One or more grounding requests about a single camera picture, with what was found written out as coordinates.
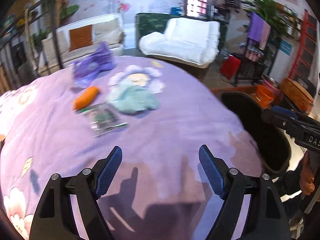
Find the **light green tissue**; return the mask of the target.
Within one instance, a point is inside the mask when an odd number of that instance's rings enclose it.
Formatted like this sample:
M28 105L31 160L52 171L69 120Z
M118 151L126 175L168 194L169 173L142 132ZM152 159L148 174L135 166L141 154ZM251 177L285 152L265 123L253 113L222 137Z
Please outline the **light green tissue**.
M134 115L159 108L157 96L137 85L116 85L106 98L109 105L123 114Z

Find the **black trash bin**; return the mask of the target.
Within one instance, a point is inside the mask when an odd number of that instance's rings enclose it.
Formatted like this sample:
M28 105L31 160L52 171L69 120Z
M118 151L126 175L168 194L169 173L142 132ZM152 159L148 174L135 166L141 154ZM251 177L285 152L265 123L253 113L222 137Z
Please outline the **black trash bin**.
M283 132L262 120L263 109L249 95L222 92L220 100L239 117L244 129L257 143L263 170L272 178L283 176L291 158L291 147Z

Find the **orange plastic bucket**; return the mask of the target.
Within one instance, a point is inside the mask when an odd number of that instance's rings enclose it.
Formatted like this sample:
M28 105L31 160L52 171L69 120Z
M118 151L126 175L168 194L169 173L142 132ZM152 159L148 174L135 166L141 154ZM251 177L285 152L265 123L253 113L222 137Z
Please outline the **orange plastic bucket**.
M274 101L274 94L268 88L258 85L255 100L261 108L267 108Z

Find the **black metal towel rack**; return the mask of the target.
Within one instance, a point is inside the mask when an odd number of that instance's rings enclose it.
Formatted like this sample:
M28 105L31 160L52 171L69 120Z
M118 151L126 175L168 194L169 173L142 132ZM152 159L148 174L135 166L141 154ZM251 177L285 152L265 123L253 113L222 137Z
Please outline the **black metal towel rack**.
M273 32L271 26L264 21L260 42L250 44L249 39L246 37L243 52L239 54L231 53L241 61L240 67L234 76L233 86L236 87L241 81L249 81L255 85L262 80L265 73L270 73L276 60L279 45L280 36Z

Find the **red stool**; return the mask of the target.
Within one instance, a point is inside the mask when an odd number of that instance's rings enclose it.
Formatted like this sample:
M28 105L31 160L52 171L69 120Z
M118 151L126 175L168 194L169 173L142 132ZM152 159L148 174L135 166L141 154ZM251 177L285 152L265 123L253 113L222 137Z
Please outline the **red stool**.
M240 59L234 55L228 55L227 59L220 68L220 74L230 80L238 71L240 63Z

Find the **purple hanging towel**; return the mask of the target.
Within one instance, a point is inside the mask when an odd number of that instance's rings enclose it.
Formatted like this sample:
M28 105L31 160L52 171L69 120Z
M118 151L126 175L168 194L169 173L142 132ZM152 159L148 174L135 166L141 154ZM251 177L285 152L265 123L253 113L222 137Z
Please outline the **purple hanging towel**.
M255 12L251 13L251 22L248 29L247 38L249 43L260 42L262 31L264 26L264 20Z

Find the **potted green plant right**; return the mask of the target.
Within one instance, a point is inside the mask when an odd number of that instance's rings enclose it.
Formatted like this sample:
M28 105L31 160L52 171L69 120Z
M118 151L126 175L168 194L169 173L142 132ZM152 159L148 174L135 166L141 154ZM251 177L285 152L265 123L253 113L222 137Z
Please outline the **potted green plant right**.
M292 17L284 10L280 10L274 0L246 0L250 6L249 11L255 12L271 26L273 32L279 36L291 36L293 27Z

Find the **clear green-edged wrapper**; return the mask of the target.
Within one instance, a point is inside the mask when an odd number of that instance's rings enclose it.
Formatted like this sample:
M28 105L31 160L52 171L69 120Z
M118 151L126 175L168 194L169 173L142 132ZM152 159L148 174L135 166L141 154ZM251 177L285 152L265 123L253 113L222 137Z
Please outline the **clear green-edged wrapper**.
M123 122L106 103L88 106L77 110L76 113L89 118L91 130L95 137L100 137L109 131L128 126L128 123Z

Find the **orange snack packet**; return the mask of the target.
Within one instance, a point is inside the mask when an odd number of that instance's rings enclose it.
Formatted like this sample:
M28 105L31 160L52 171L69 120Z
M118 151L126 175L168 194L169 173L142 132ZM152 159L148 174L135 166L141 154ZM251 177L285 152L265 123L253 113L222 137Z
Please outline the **orange snack packet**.
M86 88L80 96L73 101L73 110L77 111L90 105L99 95L100 89L95 86Z

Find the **purple floral bed sheet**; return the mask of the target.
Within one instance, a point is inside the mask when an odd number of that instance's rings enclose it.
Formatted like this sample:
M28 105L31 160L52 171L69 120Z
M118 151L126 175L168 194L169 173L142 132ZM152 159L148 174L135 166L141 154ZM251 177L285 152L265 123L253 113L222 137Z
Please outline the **purple floral bed sheet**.
M72 71L63 69L2 96L1 207L24 239L54 173L74 176L114 146L123 160L99 207L116 239L205 239L221 209L199 162L199 148L245 175L259 176L252 137L196 78L154 66L164 88L158 109L122 115L127 126L96 137L73 111Z

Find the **purple plastic bag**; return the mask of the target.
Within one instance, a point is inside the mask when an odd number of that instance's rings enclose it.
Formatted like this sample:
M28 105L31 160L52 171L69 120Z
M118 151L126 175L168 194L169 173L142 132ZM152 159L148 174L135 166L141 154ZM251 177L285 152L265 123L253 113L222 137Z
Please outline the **purple plastic bag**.
M100 42L95 52L84 60L74 63L72 67L74 85L79 89L87 88L101 72L113 70L115 66L109 45Z

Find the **white wicker swing sofa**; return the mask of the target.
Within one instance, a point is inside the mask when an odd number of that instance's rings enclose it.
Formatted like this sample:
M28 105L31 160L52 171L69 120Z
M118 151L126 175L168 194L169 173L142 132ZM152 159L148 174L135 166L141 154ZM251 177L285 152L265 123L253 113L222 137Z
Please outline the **white wicker swing sofa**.
M76 21L56 29L57 45L63 67L87 58L105 42L114 55L124 47L123 22L119 13L104 14ZM60 69L53 35L41 41L39 74L49 75Z

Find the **brown square cushion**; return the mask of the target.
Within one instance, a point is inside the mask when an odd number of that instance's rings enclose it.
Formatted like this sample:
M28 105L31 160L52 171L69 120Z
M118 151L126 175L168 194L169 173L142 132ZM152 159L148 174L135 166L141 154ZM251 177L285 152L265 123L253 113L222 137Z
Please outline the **brown square cushion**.
M71 29L69 31L70 48L69 51L91 46L92 40L92 25Z

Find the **black iron bed frame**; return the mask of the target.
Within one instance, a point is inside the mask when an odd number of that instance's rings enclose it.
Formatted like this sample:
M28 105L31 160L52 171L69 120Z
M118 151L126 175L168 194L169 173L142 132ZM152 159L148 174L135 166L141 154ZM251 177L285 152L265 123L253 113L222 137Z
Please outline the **black iron bed frame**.
M64 68L54 0L40 0L1 30L1 94Z

